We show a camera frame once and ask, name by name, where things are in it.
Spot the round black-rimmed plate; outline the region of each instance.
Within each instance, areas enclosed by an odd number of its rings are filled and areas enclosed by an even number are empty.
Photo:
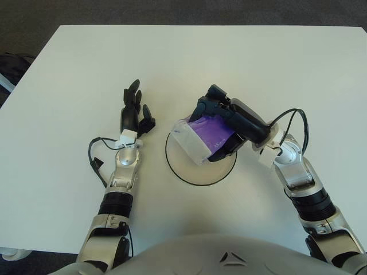
[[[196,186],[208,186],[224,179],[233,169],[237,152],[218,162],[206,160],[202,165],[196,165],[178,142],[168,134],[166,140],[166,159],[173,173]]]

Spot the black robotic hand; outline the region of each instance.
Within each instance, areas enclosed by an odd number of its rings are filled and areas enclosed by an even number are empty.
[[[220,115],[234,134],[225,144],[208,158],[216,162],[236,152],[247,140],[260,144],[268,137],[270,126],[261,117],[238,99],[230,99],[217,85],[210,86],[205,96],[198,99],[196,109],[189,122],[201,116]]]
[[[135,80],[128,89],[124,89],[125,107],[121,110],[121,126],[120,132],[129,129],[138,133],[138,137],[144,133],[148,133],[155,126],[155,119],[151,116],[149,108],[143,105],[144,118],[139,122],[140,101],[142,99],[142,91],[138,90],[140,81]]]

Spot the black wire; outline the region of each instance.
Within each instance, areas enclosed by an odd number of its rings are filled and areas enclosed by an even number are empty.
[[[130,236],[130,243],[131,243],[131,256],[134,256],[134,246],[132,245],[132,236],[131,236],[131,231],[130,231],[130,227],[128,228],[128,234]]]
[[[111,149],[111,150],[120,150],[121,148],[119,149],[115,149],[115,148],[112,148],[110,146],[108,146],[108,144],[106,143],[105,140],[110,140],[112,142],[115,142],[116,140],[115,139],[110,139],[108,137],[96,137],[95,139],[92,139],[91,142],[89,143],[89,146],[88,146],[88,159],[89,159],[89,163],[94,171],[94,173],[96,173],[96,175],[98,176],[98,178],[102,181],[102,184],[104,187],[107,187],[107,182],[104,180],[104,178],[102,177],[102,175],[100,174],[99,170],[98,170],[98,167],[96,166],[96,163],[93,161],[92,159],[92,156],[91,156],[91,148],[93,146],[93,144],[95,144],[96,142],[98,142],[99,140],[102,140],[104,145],[107,146],[107,148]]]
[[[286,136],[287,136],[287,134],[288,134],[288,132],[289,132],[289,129],[290,129],[290,127],[291,127],[291,124],[292,124],[292,121],[293,121],[293,117],[294,117],[294,115],[295,115],[296,113],[299,113],[299,114],[300,114],[300,116],[301,116],[301,118],[302,118],[302,120],[303,120],[303,132],[304,132],[304,139],[303,139],[302,153],[304,154],[304,153],[306,152],[307,146],[308,146],[308,144],[309,144],[309,136],[310,136],[310,134],[309,134],[309,123],[308,123],[308,121],[307,121],[306,114],[305,114],[305,112],[304,112],[302,109],[292,108],[292,109],[289,109],[289,110],[287,110],[287,111],[285,111],[285,112],[281,113],[281,114],[280,114],[276,119],[274,119],[274,120],[269,124],[269,126],[270,126],[270,127],[274,126],[274,124],[275,124],[279,119],[281,119],[283,116],[285,116],[286,114],[288,114],[288,113],[290,113],[290,112],[293,112],[293,113],[292,113],[292,116],[291,116],[291,118],[290,118],[290,120],[289,120],[288,127],[287,127],[287,129],[286,129],[286,131],[285,131],[285,133],[284,133],[284,135],[283,135],[283,137],[282,137],[282,140],[280,141],[280,143],[279,143],[279,144],[280,144],[280,145],[282,145],[282,144],[283,144],[283,142],[284,142],[284,140],[286,139]]]

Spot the gray carpet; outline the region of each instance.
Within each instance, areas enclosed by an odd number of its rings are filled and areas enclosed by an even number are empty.
[[[59,25],[326,25],[367,30],[367,0],[1,0],[0,53],[38,54]],[[0,260],[0,275],[48,274],[72,254]]]

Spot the white table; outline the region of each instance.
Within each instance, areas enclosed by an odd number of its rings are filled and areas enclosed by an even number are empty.
[[[0,109],[0,246],[78,253],[104,192],[88,143],[118,138],[123,88],[139,78],[157,126],[143,137],[131,213],[137,253],[194,233],[308,253],[295,209],[250,144],[210,187],[169,169],[167,133],[213,83],[265,120],[306,111],[306,156],[367,247],[366,38],[358,27],[61,26]],[[299,118],[291,132],[301,143]],[[108,177],[114,152],[94,153]]]

